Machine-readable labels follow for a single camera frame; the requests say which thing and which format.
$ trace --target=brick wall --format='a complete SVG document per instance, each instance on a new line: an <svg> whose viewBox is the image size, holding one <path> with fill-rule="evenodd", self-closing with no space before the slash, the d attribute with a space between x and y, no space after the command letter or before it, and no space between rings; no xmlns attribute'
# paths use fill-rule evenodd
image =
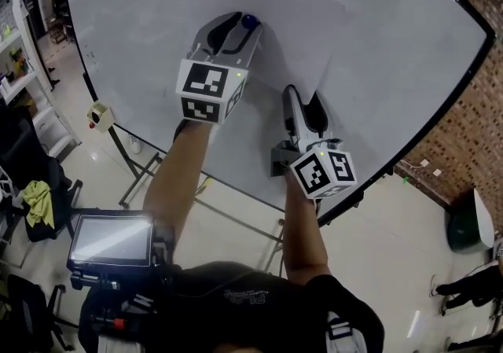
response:
<svg viewBox="0 0 503 353"><path fill-rule="evenodd" d="M503 4L469 0L496 32L497 40L467 89L433 130L398 164L415 186L451 204L477 188L494 225L503 230ZM442 170L439 177L432 173Z"/></svg>

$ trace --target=white floor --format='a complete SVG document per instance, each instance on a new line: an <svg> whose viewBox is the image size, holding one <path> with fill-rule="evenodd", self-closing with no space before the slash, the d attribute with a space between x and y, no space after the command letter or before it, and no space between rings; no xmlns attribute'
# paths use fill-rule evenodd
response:
<svg viewBox="0 0 503 353"><path fill-rule="evenodd" d="M52 77L61 79L53 95L82 141L63 162L66 175L84 183L79 206L119 208L117 202L134 178L110 136L87 125L91 97L77 49L73 44L53 47L45 41L43 53L47 65L57 69ZM127 139L122 132L119 136ZM152 149L145 147L138 162L145 163L152 155ZM144 195L142 185L130 199L131 208L141 208ZM210 184L202 199L267 232L281 230L280 212L217 182ZM371 186L359 208L321 231L332 273L380 316L386 329L386 352L440 352L447 336L469 340L492 327L490 305L477 309L467 305L441 317L440 299L428 296L433 274L451 281L483 262L482 254L453 254L444 226L444 211L437 204L393 176ZM24 227L18 226L7 257L19 262L26 245ZM68 291L61 299L60 316L77 322L86 291L75 291L69 284L65 268L69 245L65 231L55 241L31 245L23 269L17 272L39 283L48 295L55 283L65 283ZM183 267L227 259L264 268L271 246L266 238L196 204L175 259ZM279 258L270 268L275 274Z"/></svg>

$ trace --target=yellow-green cloth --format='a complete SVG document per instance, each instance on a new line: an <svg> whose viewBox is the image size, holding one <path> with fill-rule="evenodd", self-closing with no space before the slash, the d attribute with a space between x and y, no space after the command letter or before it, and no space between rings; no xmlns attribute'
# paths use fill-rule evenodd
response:
<svg viewBox="0 0 503 353"><path fill-rule="evenodd" d="M32 181L23 191L24 202L30 205L26 216L28 224L33 227L38 222L54 228L53 202L50 199L50 188L44 181Z"/></svg>

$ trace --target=white marker cube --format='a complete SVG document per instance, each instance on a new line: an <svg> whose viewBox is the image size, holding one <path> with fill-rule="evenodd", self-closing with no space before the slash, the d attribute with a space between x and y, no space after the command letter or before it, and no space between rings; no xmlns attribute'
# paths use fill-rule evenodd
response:
<svg viewBox="0 0 503 353"><path fill-rule="evenodd" d="M183 117L222 124L243 97L247 77L245 69L182 60L176 94Z"/></svg>
<svg viewBox="0 0 503 353"><path fill-rule="evenodd" d="M341 150L312 148L290 169L309 199L330 198L357 184L351 155Z"/></svg>

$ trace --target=black pants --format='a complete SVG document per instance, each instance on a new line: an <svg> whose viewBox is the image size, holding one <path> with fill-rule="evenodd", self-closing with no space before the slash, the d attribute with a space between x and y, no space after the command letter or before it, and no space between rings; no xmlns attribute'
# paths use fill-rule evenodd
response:
<svg viewBox="0 0 503 353"><path fill-rule="evenodd" d="M447 308L462 306L469 300L473 301L474 306L481 307L496 297L502 286L503 277L498 266L494 266L449 285L440 285L437 293L442 296L459 294L454 300L447 301Z"/></svg>
<svg viewBox="0 0 503 353"><path fill-rule="evenodd" d="M485 335L478 339L472 339L461 344L450 344L447 351L460 351L469 347L492 347L494 352L497 353L501 347L501 342L503 342L503 333L499 333L495 337Z"/></svg>

